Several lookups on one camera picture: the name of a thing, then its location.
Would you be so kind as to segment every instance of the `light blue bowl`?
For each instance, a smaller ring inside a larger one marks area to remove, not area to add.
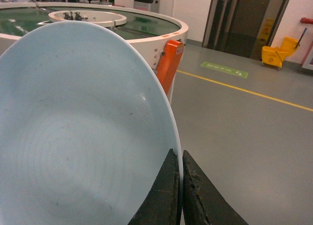
[[[171,148],[182,180],[167,98],[109,30],[53,23],[0,57],[1,225],[127,224]]]

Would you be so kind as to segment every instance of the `floor marking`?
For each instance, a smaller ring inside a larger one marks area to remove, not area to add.
[[[201,77],[201,76],[189,73],[189,72],[184,72],[184,71],[181,71],[181,70],[177,70],[177,72],[180,72],[180,73],[183,73],[185,75],[192,76],[192,77],[196,77],[196,78],[208,81],[208,82],[219,84],[219,85],[222,85],[222,86],[225,86],[225,87],[233,88],[235,90],[240,90],[240,91],[243,91],[243,92],[246,92],[246,93],[249,93],[249,94],[254,94],[254,95],[266,98],[266,99],[271,99],[271,100],[274,100],[274,101],[277,101],[277,102],[280,102],[280,103],[283,103],[283,104],[288,104],[288,105],[291,105],[291,106],[294,106],[294,107],[297,107],[297,108],[300,108],[300,109],[305,109],[305,110],[313,112],[313,109],[308,108],[308,107],[304,107],[304,106],[301,106],[301,105],[298,105],[298,104],[290,103],[290,102],[287,102],[287,101],[284,101],[284,100],[281,100],[281,99],[276,99],[276,98],[273,98],[273,97],[270,97],[270,96],[267,96],[267,95],[264,95],[264,94],[260,94],[260,93],[256,93],[256,92],[253,92],[253,91],[250,91],[250,90],[246,90],[246,89],[243,89],[243,88],[235,87],[235,86],[232,86],[232,85],[229,85],[229,84],[226,84],[226,83],[214,81],[214,80],[211,80],[211,79],[208,79],[208,78],[205,78],[205,77]]]
[[[247,72],[240,71],[240,70],[237,70],[237,69],[233,69],[233,68],[230,68],[230,67],[225,67],[223,65],[217,65],[217,64],[210,63],[210,62],[204,62],[201,66],[205,67],[205,68],[210,68],[210,69],[213,69],[213,70],[217,70],[217,71],[220,71],[220,72],[225,72],[225,73],[228,73],[228,74],[231,74],[231,75],[235,75],[235,76],[238,76],[238,77],[243,77],[243,78],[247,78],[248,77],[248,73]]]

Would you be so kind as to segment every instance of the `red pipe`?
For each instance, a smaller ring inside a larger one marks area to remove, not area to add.
[[[309,23],[309,24],[313,24],[313,19],[308,19],[308,18],[302,18],[300,20],[301,23]]]

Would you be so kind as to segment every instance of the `doorway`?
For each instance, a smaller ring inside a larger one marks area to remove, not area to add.
[[[288,0],[212,0],[203,46],[260,60]]]

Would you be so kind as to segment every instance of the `gray floor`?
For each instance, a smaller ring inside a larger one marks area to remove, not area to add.
[[[172,99],[182,149],[250,225],[312,225],[313,77],[288,62],[277,71],[193,45],[185,50],[179,70],[188,74],[177,72]]]

